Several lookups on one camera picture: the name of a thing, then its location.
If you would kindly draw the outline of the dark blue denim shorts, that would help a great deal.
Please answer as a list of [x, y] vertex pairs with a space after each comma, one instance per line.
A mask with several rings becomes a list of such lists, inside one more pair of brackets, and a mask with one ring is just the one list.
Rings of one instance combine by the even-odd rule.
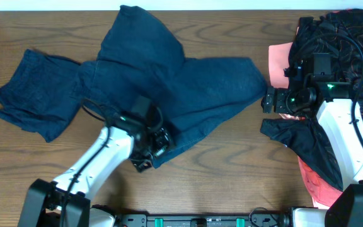
[[208, 136], [219, 124], [260, 99], [264, 77], [249, 58], [187, 58], [156, 17], [121, 6], [97, 58], [81, 64], [73, 95], [112, 114], [144, 96], [157, 105], [176, 146], [153, 159], [160, 167]]

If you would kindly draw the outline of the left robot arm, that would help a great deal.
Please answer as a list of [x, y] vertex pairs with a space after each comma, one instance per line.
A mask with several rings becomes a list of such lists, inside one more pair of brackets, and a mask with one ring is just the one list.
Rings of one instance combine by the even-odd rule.
[[126, 160], [142, 172], [175, 145], [160, 109], [144, 96], [131, 111], [103, 120], [98, 138], [72, 167], [51, 182], [30, 185], [19, 226], [114, 226], [114, 215], [91, 207], [106, 179]]

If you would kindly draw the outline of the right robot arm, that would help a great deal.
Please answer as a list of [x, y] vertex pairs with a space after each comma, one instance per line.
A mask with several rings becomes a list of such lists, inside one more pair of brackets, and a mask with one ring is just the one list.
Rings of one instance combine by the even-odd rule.
[[363, 120], [349, 98], [350, 84], [335, 80], [328, 54], [290, 66], [269, 57], [271, 85], [262, 101], [261, 132], [296, 152], [312, 208], [295, 207], [277, 226], [363, 226]]

